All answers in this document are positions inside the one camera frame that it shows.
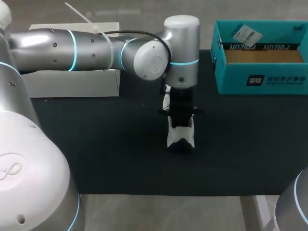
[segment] black table surface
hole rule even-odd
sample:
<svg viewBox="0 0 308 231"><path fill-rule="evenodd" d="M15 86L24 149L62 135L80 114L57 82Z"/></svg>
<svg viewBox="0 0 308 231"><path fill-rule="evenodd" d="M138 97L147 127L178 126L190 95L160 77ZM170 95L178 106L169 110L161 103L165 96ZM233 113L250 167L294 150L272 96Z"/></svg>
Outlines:
<svg viewBox="0 0 308 231"><path fill-rule="evenodd" d="M280 194L308 165L308 97L223 96L200 51L194 154L166 151L161 80L121 74L118 98L33 99L80 193Z"/></svg>

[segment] teal cardboard box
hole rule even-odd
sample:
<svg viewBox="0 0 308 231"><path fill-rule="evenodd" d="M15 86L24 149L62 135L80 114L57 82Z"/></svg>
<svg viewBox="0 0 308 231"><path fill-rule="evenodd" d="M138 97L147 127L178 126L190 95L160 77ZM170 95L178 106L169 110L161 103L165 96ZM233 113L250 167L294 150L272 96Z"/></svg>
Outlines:
<svg viewBox="0 0 308 231"><path fill-rule="evenodd" d="M216 21L211 56L221 94L308 94L308 22Z"/></svg>

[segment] sneaker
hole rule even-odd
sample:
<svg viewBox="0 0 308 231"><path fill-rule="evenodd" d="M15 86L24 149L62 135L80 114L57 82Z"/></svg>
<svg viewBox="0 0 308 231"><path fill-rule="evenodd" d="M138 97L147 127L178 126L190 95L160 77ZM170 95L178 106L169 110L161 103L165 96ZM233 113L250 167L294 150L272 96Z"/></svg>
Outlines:
<svg viewBox="0 0 308 231"><path fill-rule="evenodd" d="M169 110L170 86L166 85L166 93L163 101L163 110ZM187 153L194 150L194 123L190 118L188 127L172 127L171 117L168 116L167 149L171 152Z"/></svg>

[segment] black cable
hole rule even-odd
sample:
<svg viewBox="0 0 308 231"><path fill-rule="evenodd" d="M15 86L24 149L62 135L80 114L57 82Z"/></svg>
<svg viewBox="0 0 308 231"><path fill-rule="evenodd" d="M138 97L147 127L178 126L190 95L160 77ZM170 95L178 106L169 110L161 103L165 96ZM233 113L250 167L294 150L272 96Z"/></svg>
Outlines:
<svg viewBox="0 0 308 231"><path fill-rule="evenodd" d="M159 40L164 45L165 49L168 52L168 64L165 68L165 73L169 70L170 65L171 65L171 50L170 50L169 46L166 44L166 42L161 37L159 37L158 35L152 34L150 32L146 32L146 31L141 31L141 30L115 30L115 31L107 31L107 32L104 32L104 33L107 34L107 35L120 34L120 33L142 34L142 35L148 35L148 36L151 36L153 38L156 38L157 40Z"/></svg>

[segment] screw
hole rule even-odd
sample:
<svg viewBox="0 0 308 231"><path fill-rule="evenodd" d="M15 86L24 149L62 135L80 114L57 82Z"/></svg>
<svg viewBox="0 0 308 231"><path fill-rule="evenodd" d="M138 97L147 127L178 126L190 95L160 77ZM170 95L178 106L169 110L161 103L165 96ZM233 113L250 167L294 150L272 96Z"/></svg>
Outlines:
<svg viewBox="0 0 308 231"><path fill-rule="evenodd" d="M13 81L9 81L9 85L10 85L11 87L16 87L16 86L17 86L16 83L14 83Z"/></svg>

